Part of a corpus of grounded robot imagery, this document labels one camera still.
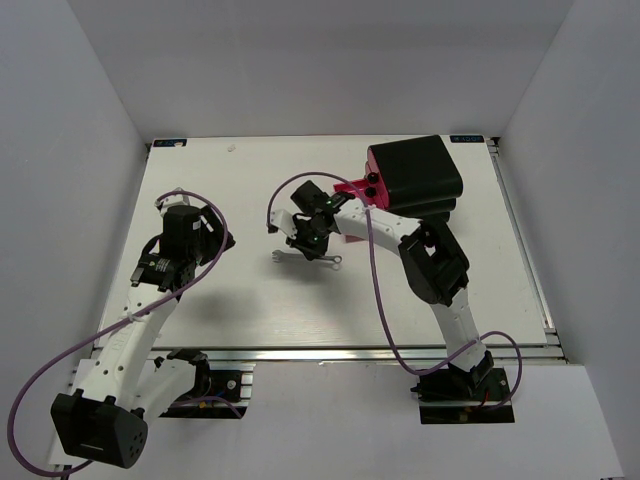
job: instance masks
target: red component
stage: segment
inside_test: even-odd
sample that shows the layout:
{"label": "red component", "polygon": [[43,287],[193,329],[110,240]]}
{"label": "red component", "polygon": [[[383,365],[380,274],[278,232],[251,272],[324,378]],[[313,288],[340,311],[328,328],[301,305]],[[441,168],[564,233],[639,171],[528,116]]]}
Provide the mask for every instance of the red component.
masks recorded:
{"label": "red component", "polygon": [[[376,159],[371,152],[371,149],[367,150],[367,162],[364,165],[365,178],[359,180],[353,180],[351,183],[367,198],[367,204],[375,205],[378,208],[386,210],[389,208],[389,192],[384,184],[384,180],[380,175],[380,169],[376,163]],[[375,194],[370,196],[371,192],[375,190]],[[350,192],[357,195],[353,189],[345,185],[344,183],[336,183],[333,185],[333,190],[336,192]]]}

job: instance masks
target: black mounting plate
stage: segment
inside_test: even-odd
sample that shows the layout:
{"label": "black mounting plate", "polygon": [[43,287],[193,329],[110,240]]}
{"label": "black mounting plate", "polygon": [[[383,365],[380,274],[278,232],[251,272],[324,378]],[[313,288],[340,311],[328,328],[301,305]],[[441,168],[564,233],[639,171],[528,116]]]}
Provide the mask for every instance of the black mounting plate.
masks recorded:
{"label": "black mounting plate", "polygon": [[418,385],[411,391],[418,394],[420,423],[423,425],[515,422],[510,404],[488,408],[510,392],[503,368],[492,368],[473,392],[462,385],[449,369],[420,377]]}
{"label": "black mounting plate", "polygon": [[[210,370],[211,388],[209,388],[206,396],[221,394],[222,398],[229,400],[231,403],[239,402],[242,390],[242,374],[241,370]],[[235,382],[233,388],[228,387],[230,381]],[[237,409],[244,415],[246,407],[237,407]],[[169,408],[160,416],[165,418],[238,418],[229,408],[200,408],[199,405]]]}

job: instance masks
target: cable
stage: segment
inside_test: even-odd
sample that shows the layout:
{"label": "cable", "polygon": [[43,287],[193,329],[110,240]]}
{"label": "cable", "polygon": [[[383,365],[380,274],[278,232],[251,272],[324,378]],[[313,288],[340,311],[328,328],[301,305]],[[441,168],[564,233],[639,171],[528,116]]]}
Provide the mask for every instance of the cable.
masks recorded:
{"label": "cable", "polygon": [[484,335],[481,335],[478,340],[472,340],[471,342],[467,343],[466,345],[464,345],[463,347],[459,348],[454,353],[449,355],[447,358],[445,358],[443,361],[438,363],[436,366],[431,367],[431,368],[426,368],[426,369],[422,369],[422,370],[415,370],[415,369],[411,368],[409,365],[407,365],[407,363],[404,361],[404,359],[400,355],[400,352],[398,351],[398,347],[396,346],[396,343],[393,340],[393,336],[391,335],[391,330],[389,329],[389,323],[387,322],[387,317],[386,317],[386,315],[384,313],[384,307],[382,305],[382,295],[380,294],[380,283],[378,281],[378,271],[377,271],[377,268],[376,268],[376,256],[375,256],[375,252],[374,252],[374,245],[375,244],[373,242],[373,224],[371,222],[371,212],[369,211],[369,208],[368,208],[369,205],[367,203],[366,197],[349,180],[347,180],[345,178],[342,178],[342,177],[340,177],[338,175],[334,175],[332,173],[326,173],[326,172],[304,172],[304,173],[299,173],[298,175],[294,175],[290,179],[286,180],[283,184],[281,184],[278,188],[276,188],[275,192],[273,192],[273,195],[271,195],[271,198],[269,199],[269,203],[267,204],[267,228],[273,227],[273,225],[271,224],[271,210],[273,209],[273,202],[275,201],[276,196],[282,191],[282,189],[284,187],[289,185],[291,182],[293,182],[293,181],[295,181],[295,180],[297,180],[299,178],[309,177],[309,176],[328,177],[328,178],[333,178],[334,180],[338,180],[339,182],[344,183],[345,185],[350,187],[356,195],[358,195],[358,197],[362,201],[362,204],[365,207],[364,208],[364,213],[365,213],[365,217],[366,217],[366,220],[367,220],[367,234],[368,234],[368,237],[369,237],[368,238],[368,241],[369,241],[369,262],[371,264],[371,278],[372,278],[372,281],[373,281],[373,293],[374,293],[374,296],[375,296],[375,299],[376,299],[376,306],[378,307],[378,314],[380,315],[380,322],[382,323],[382,329],[384,330],[385,337],[387,337],[387,342],[389,343],[389,348],[391,348],[391,351],[393,352],[393,355],[396,358],[396,360],[398,361],[398,363],[400,364],[400,366],[402,368],[404,368],[407,372],[409,372],[412,375],[416,375],[416,376],[419,376],[419,377],[423,376],[423,375],[429,375],[429,374],[435,372],[436,370],[440,370],[442,367],[447,365],[449,362],[451,362],[452,360],[457,358],[460,354],[465,352],[468,348],[471,348],[473,345],[476,345],[478,341],[484,340],[485,338],[493,336],[493,335],[499,335],[499,336],[504,337],[507,340],[509,340],[509,342],[511,342],[511,345],[513,346],[513,348],[516,351],[516,356],[518,357],[518,376],[516,378],[516,383],[514,384],[513,389],[511,390],[511,392],[509,392],[509,394],[500,403],[498,403],[496,405],[493,405],[491,407],[486,407],[486,408],[492,408],[492,409],[493,408],[498,408],[498,407],[501,407],[502,405],[504,405],[509,400],[511,400],[511,398],[515,394],[516,390],[520,386],[520,380],[522,379],[522,354],[521,354],[520,349],[518,347],[518,344],[515,342],[515,340],[513,338],[511,338],[509,335],[507,335],[506,333],[504,333],[504,332],[499,332],[499,331],[496,331],[496,330],[491,331],[491,332],[487,332]]}
{"label": "cable", "polygon": [[[188,197],[196,198],[196,199],[200,200],[201,202],[203,202],[204,204],[206,204],[208,207],[210,207],[216,213],[216,215],[218,215],[218,218],[220,219],[220,222],[222,223],[222,228],[223,228],[223,232],[224,232],[223,235],[222,235],[222,247],[220,248],[220,250],[218,251],[216,256],[213,258],[213,260],[211,260],[211,263],[209,263],[207,265],[207,267],[202,271],[202,273],[200,273],[200,275],[195,277],[193,280],[191,280],[189,283],[187,283],[182,288],[179,288],[178,290],[173,292],[171,295],[169,295],[167,297],[164,297],[161,300],[152,302],[149,305],[141,308],[140,310],[135,312],[133,314],[133,316],[145,315],[145,314],[151,312],[152,310],[160,307],[161,305],[164,305],[165,303],[167,303],[167,302],[173,300],[174,298],[182,295],[186,290],[188,290],[189,288],[193,287],[196,283],[200,282],[200,280],[202,280],[211,271],[211,269],[216,265],[216,263],[218,263],[218,260],[220,260],[220,257],[222,256],[222,253],[224,252],[224,246],[227,244],[227,238],[229,236],[229,230],[227,228],[227,222],[226,222],[226,220],[224,218],[224,215],[222,215],[222,212],[218,209],[218,207],[216,207],[209,200],[207,200],[206,198],[198,195],[197,193],[185,192],[185,191],[182,191],[182,190],[180,190],[180,191],[171,191],[171,192],[167,192],[167,193],[165,193],[163,195],[160,195],[158,197],[157,201],[164,200],[165,198],[170,197],[171,195],[186,195]],[[87,462],[84,462],[84,463],[82,463],[82,464],[80,464],[80,465],[78,465],[76,467],[69,468],[69,469],[66,469],[66,470],[61,470],[59,472],[54,472],[54,471],[51,471],[51,470],[43,470],[43,469],[37,467],[36,465],[32,464],[31,462],[29,462],[29,460],[27,460],[24,457],[24,455],[22,455],[22,452],[20,451],[20,449],[18,448],[18,445],[16,443],[15,421],[16,421],[16,415],[18,413],[18,407],[20,407],[20,404],[22,403],[22,400],[23,400],[24,396],[26,395],[27,391],[29,391],[31,386],[36,382],[36,380],[38,380],[38,378],[40,378],[42,376],[43,373],[45,373],[47,370],[49,370],[55,364],[60,362],[62,359],[68,357],[69,355],[71,355],[74,352],[77,352],[82,347],[84,347],[86,345],[89,345],[90,343],[93,343],[94,341],[96,341],[100,337],[103,337],[103,336],[107,335],[108,333],[111,333],[111,332],[114,332],[116,330],[119,330],[120,328],[128,325],[129,323],[131,323],[131,320],[129,318],[125,318],[123,320],[120,320],[119,322],[114,323],[113,325],[111,325],[111,326],[99,331],[98,333],[96,333],[94,335],[91,335],[89,338],[86,338],[85,340],[82,340],[81,342],[79,342],[79,343],[75,344],[74,346],[68,348],[67,350],[65,350],[61,354],[59,354],[56,357],[54,357],[51,360],[49,360],[42,367],[40,367],[31,376],[31,378],[29,378],[29,380],[27,380],[27,382],[24,384],[24,386],[20,389],[20,391],[16,395],[15,400],[13,401],[13,405],[11,405],[11,410],[9,410],[9,418],[7,420],[7,442],[9,443],[9,449],[11,450],[11,453],[13,454],[15,459],[26,470],[28,470],[31,473],[34,473],[36,475],[40,475],[41,477],[55,478],[55,477],[62,477],[62,476],[65,476],[65,475],[71,475],[72,473],[79,472],[80,470],[82,470],[83,468],[87,467],[88,465],[90,465],[92,463],[91,461],[87,461]]]}

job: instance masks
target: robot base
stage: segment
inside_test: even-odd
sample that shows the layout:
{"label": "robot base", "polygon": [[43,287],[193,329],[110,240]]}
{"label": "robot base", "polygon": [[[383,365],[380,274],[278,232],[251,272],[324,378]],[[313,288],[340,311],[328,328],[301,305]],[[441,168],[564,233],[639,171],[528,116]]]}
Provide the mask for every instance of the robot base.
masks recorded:
{"label": "robot base", "polygon": [[491,408],[510,392],[503,368],[492,368],[473,391],[449,369],[420,377],[411,391],[418,394],[423,425],[515,422],[510,404]]}

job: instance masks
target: sticker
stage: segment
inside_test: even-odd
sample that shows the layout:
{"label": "sticker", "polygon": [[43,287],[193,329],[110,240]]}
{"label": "sticker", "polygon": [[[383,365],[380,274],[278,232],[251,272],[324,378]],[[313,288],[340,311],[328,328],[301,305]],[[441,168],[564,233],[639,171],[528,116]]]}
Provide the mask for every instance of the sticker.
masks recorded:
{"label": "sticker", "polygon": [[154,140],[154,147],[186,147],[187,139],[186,138],[167,138],[163,140]]}
{"label": "sticker", "polygon": [[484,143],[482,135],[449,135],[451,143]]}

